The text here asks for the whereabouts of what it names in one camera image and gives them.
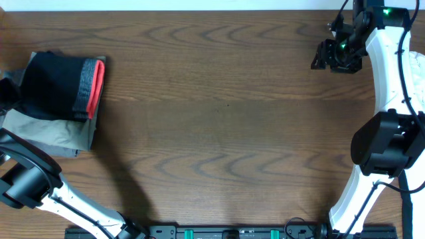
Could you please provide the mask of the black leggings with red waistband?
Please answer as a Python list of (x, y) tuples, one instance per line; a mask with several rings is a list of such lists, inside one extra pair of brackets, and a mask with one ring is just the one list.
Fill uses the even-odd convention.
[(37, 52), (25, 69), (19, 86), (23, 99), (16, 110), (39, 120), (91, 120), (104, 74), (104, 61), (98, 58)]

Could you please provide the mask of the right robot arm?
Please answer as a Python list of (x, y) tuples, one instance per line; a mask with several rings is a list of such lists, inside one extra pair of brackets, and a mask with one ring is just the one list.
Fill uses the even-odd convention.
[(384, 1), (354, 1), (353, 21), (337, 15), (319, 44), (314, 70), (354, 74), (369, 57), (374, 116), (351, 140), (353, 170), (315, 238), (395, 238), (392, 227), (365, 226), (384, 189), (402, 199), (402, 235), (424, 237), (424, 56), (410, 50), (416, 13)]

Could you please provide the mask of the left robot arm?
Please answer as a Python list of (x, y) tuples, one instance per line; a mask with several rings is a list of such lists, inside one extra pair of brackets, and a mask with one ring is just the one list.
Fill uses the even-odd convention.
[(1, 128), (1, 163), (16, 164), (1, 176), (1, 202), (16, 209), (57, 214), (95, 238), (147, 238), (149, 231), (72, 187), (59, 164), (28, 141)]

